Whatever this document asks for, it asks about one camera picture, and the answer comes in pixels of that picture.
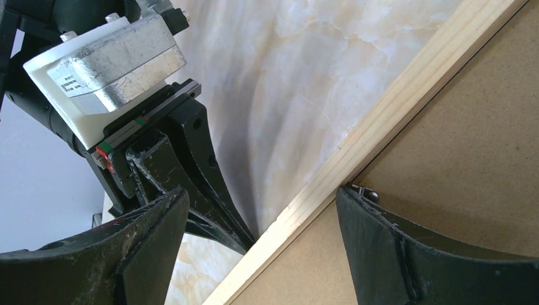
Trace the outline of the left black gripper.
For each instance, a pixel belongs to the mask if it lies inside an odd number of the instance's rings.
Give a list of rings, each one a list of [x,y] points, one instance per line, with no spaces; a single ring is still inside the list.
[[[196,81],[174,37],[189,27],[170,1],[2,1],[1,93],[92,167],[120,217],[174,188],[179,113]]]

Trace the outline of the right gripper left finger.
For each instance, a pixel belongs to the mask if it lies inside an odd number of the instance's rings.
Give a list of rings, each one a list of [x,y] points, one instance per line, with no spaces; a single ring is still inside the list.
[[[75,236],[1,254],[1,303],[163,304],[188,209],[177,188]]]

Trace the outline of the wooden picture frame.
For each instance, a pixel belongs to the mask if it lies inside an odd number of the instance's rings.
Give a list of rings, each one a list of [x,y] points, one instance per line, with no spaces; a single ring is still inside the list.
[[[206,303],[232,303],[524,5],[462,2]]]

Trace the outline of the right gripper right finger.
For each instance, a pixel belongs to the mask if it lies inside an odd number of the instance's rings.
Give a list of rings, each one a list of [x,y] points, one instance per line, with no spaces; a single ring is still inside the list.
[[[359,304],[538,303],[536,258],[436,233],[365,187],[340,187],[336,208]]]

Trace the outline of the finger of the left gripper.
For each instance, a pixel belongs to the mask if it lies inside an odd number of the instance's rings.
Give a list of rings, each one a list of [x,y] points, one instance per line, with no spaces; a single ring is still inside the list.
[[[142,137],[126,150],[126,159],[139,184],[140,197],[143,200],[151,199],[150,191],[156,191],[157,197],[161,198],[180,188],[188,194],[190,207],[189,193],[183,185],[187,175],[166,133],[159,130],[149,130],[143,133]]]
[[[255,238],[236,209],[216,160],[207,110],[193,97],[177,97],[168,114],[168,135],[187,177],[190,207],[186,232],[237,252]]]

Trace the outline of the brown frame backing board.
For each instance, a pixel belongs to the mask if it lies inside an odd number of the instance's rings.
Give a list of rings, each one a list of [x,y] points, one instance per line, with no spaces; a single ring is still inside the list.
[[[354,182],[440,234],[538,257],[538,1],[528,1]],[[335,202],[231,304],[358,304]]]

